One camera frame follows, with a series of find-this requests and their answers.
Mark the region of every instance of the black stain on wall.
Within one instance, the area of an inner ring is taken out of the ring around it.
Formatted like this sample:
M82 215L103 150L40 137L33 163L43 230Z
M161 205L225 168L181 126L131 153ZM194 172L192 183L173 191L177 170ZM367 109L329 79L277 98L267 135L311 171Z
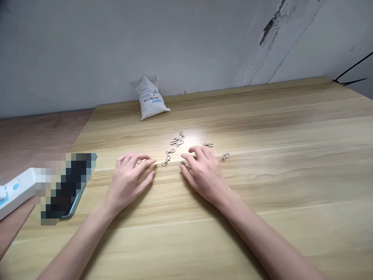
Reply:
M267 35L268 35L269 31L272 29L273 25L275 24L275 21L277 20L277 18L279 16L281 16L281 8L284 6L285 1L286 0L282 0L281 1L281 4L280 4L277 12L275 13L275 16L267 23L267 25L263 29L264 34L263 34L263 37L262 37L262 39L261 39L261 41L259 43L260 46L262 46L263 43L265 42L265 39L267 38Z

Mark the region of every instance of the finger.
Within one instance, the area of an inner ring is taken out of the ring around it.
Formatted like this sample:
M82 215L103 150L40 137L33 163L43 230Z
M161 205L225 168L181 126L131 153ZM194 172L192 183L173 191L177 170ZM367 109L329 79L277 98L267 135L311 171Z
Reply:
M134 155L133 153L126 154L122 161L122 166L127 165L128 161L133 157L133 155Z
M193 174L190 173L188 168L183 164L180 164L180 169L181 169L181 172L183 173L185 179L189 182L189 184L193 187L193 189L196 189L198 185L197 185L197 181L195 180L195 177L193 176Z
M139 159L150 159L150 156L147 154L134 154L133 157L128 161L128 164L131 165L131 167L135 167Z
M201 147L201 150L207 159L211 159L210 151L206 147Z
M197 160L201 161L206 159L206 156L204 155L202 149L200 146L194 146L189 148L189 152L194 152L195 155L197 156Z
M137 185L136 187L136 196L141 194L147 186L150 185L151 182L153 182L155 176L155 171L153 170L148 174L148 176L143 180L140 184Z
M145 171L150 165L155 163L157 160L155 159L148 159L147 161L143 161L140 163L135 170L133 171L136 174L136 177L139 177L141 173Z
M116 168L119 168L119 167L122 165L122 162L123 162L125 156L126 156L126 155L122 155L122 156L120 156L119 158L117 158L117 163L115 164L115 167L116 167Z
M192 168L196 168L196 166L197 166L198 163L197 163L197 161L191 155L189 155L189 154L181 154L181 157L183 159L185 159L190 164L190 166Z

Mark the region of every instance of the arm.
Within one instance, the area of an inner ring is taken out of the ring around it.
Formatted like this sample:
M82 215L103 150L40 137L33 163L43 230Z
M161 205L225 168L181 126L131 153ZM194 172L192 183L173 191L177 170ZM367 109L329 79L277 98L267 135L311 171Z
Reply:
M271 279L325 279L316 267L228 187L213 152L205 147L191 147L189 152L195 152L197 160L189 154L181 155L193 171L192 174L181 164L183 175L199 194L215 205L229 220Z
M135 168L139 159L148 160ZM92 210L38 280L80 278L98 242L115 216L153 181L155 171L150 172L140 184L136 183L139 175L156 161L149 159L150 157L144 154L128 154L117 159L113 180L105 198Z

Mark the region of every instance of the right hand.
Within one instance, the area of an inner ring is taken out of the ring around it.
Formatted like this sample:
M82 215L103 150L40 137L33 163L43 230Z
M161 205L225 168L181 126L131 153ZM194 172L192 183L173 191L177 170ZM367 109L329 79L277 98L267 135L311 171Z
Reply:
M206 200L219 207L230 198L233 191L225 181L219 161L214 153L206 147L190 147L189 152L194 152L197 159L189 154L182 154L190 167L180 164L180 169L189 184Z

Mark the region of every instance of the pixelated area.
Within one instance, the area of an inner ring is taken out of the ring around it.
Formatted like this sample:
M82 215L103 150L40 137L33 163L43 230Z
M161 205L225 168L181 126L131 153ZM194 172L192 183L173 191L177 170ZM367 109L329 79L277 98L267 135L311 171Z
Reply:
M43 168L36 174L36 219L42 226L54 226L70 217L86 183L96 167L95 153L39 155Z

